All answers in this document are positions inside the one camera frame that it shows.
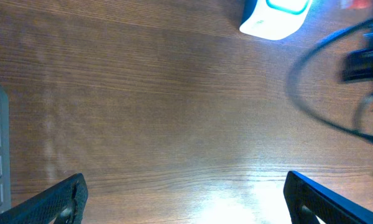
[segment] cable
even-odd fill
[[[333,42],[336,42],[348,35],[353,34],[354,32],[369,27],[371,24],[373,24],[373,18],[368,19],[362,23],[359,23],[355,26],[352,26],[347,29],[339,30],[333,34],[330,34],[329,36],[325,37],[322,41],[317,43],[317,45],[309,50],[307,53],[305,53],[297,62],[294,63],[292,69],[289,71],[287,80],[286,80],[286,92],[292,103],[301,111],[306,113],[311,118],[321,122],[322,124],[325,124],[327,126],[330,126],[334,129],[337,129],[339,131],[342,131],[347,134],[351,134],[355,137],[359,137],[362,139],[365,139],[366,141],[369,141],[373,144],[373,135],[370,134],[364,134],[360,133],[359,131],[349,129],[347,127],[344,127],[338,123],[335,123],[333,121],[330,121],[329,119],[323,117],[322,115],[318,114],[315,110],[310,108],[305,100],[303,100],[300,97],[300,92],[298,91],[298,83],[301,77],[301,70],[306,65],[306,63],[311,60],[313,56],[315,56],[318,52],[325,49],[327,46],[332,44]]]
[[[364,110],[369,104],[373,102],[373,92],[366,95],[361,102],[359,102],[358,107],[355,110],[354,117],[352,119],[352,125],[354,126],[354,130],[361,133],[362,127],[361,127],[361,118],[364,113]]]

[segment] wooden table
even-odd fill
[[[85,223],[289,223],[282,188],[297,170],[373,210],[373,146],[312,121],[283,89],[299,55],[370,10],[314,1],[298,32],[269,41],[238,31],[243,5],[0,0],[12,204],[81,172]],[[328,48],[301,85],[345,125],[373,89],[337,83],[362,46]]]

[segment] brown wooden surface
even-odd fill
[[[299,55],[370,11],[314,1],[298,32],[269,41],[238,31],[242,9],[0,0],[12,204],[82,172],[85,223],[288,223],[282,187],[297,170],[373,210],[373,146],[310,120],[283,89]],[[337,84],[339,60],[361,40],[327,49],[302,81],[343,124],[373,89]]]

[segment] wire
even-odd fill
[[[358,104],[358,107],[356,108],[354,117],[352,119],[352,123],[354,126],[354,130],[357,132],[362,132],[361,127],[361,118],[364,113],[365,108],[373,102],[373,92],[366,95],[361,102]]]
[[[373,144],[373,135],[370,134],[364,134],[360,133],[359,131],[349,129],[347,127],[344,127],[338,123],[335,123],[333,121],[330,121],[329,119],[323,117],[319,113],[317,113],[315,110],[310,108],[305,100],[303,100],[300,96],[300,92],[298,90],[298,84],[301,77],[301,70],[306,65],[306,63],[311,60],[313,56],[315,56],[318,52],[328,47],[330,44],[341,40],[342,38],[353,34],[354,32],[368,28],[371,24],[373,24],[373,18],[368,19],[364,22],[361,22],[355,26],[352,26],[347,29],[339,30],[333,34],[330,34],[329,36],[325,37],[322,41],[318,42],[315,47],[313,47],[311,50],[309,50],[307,53],[305,53],[297,62],[294,63],[292,69],[289,71],[287,80],[286,80],[286,92],[292,103],[301,111],[303,111],[305,114],[310,116],[311,118],[321,122],[322,124],[325,124],[327,126],[330,126],[334,129],[337,129],[338,131],[342,131],[344,133],[353,135],[355,137],[359,137],[362,139],[365,139],[366,141],[369,141]]]

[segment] wood grain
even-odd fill
[[[81,172],[84,223],[290,223],[282,187],[297,170],[373,210],[373,146],[310,120],[283,89],[299,55],[371,12],[314,1],[298,32],[269,41],[238,31],[243,4],[0,1],[12,204]],[[337,83],[361,40],[319,54],[301,85],[345,125],[373,89]]]

